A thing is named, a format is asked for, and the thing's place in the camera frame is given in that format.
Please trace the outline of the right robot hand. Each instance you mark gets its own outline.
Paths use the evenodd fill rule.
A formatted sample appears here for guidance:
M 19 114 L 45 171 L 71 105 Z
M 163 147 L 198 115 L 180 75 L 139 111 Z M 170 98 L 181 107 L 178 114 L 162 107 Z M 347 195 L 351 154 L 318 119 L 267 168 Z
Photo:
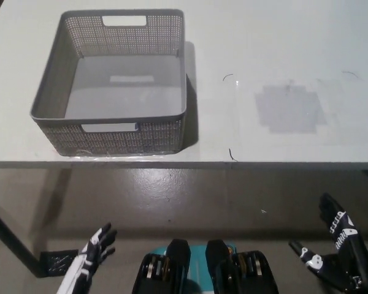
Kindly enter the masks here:
M 320 197 L 319 209 L 337 252 L 320 255 L 296 240 L 289 242 L 290 248 L 310 272 L 333 289 L 368 293 L 368 250 L 361 232 L 330 194 Z

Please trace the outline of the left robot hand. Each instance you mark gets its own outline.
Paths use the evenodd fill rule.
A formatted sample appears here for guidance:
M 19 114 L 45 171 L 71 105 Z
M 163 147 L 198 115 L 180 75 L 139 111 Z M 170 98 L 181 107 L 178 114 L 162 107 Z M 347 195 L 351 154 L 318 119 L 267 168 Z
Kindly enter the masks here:
M 56 293 L 89 293 L 98 268 L 115 252 L 116 235 L 110 222 L 99 228 L 73 259 Z

